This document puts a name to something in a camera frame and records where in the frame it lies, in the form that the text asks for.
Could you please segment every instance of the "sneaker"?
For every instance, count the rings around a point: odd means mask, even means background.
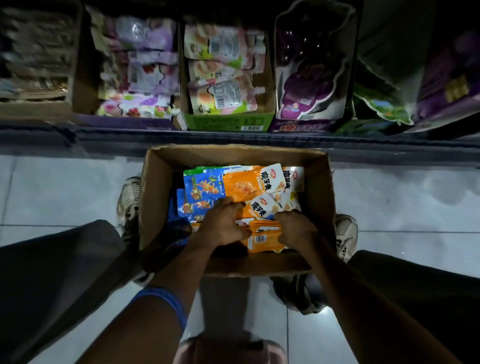
[[[128,231],[130,223],[138,216],[140,204],[140,177],[128,178],[123,187],[117,203],[118,225]]]
[[[345,263],[357,251],[359,228],[357,221],[350,215],[338,214],[335,221],[336,253]]]

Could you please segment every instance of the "blue wristband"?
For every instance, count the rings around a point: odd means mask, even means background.
[[[145,287],[132,298],[130,303],[135,301],[137,298],[144,296],[155,296],[161,298],[170,306],[172,306],[172,308],[175,310],[175,313],[177,314],[177,318],[180,322],[182,332],[185,331],[185,328],[187,327],[188,317],[187,315],[185,315],[185,311],[183,310],[181,302],[172,292],[161,287]]]

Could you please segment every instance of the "hand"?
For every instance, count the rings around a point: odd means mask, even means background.
[[[218,200],[212,209],[208,210],[200,224],[197,234],[217,247],[248,238],[250,230],[235,224],[237,212],[245,206],[244,202],[232,202],[231,197]]]
[[[304,214],[297,210],[277,212],[274,219],[282,225],[279,243],[299,252],[313,246],[312,236],[317,233],[317,228]]]

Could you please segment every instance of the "tile floor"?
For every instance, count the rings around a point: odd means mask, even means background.
[[[333,167],[337,210],[357,219],[360,249],[480,277],[479,170]],[[0,246],[98,218],[115,224],[123,181],[141,168],[141,160],[125,158],[0,156]],[[111,295],[31,364],[74,363],[138,290],[131,283]],[[217,292],[221,299],[208,299]],[[273,340],[290,364],[356,363],[330,309],[309,316],[288,311],[268,279],[204,280],[184,338],[204,330]]]

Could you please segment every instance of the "person's right hand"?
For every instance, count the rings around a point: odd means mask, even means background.
[[[304,214],[297,210],[277,212],[274,219],[282,225],[279,243],[299,252],[312,247],[317,228]]]

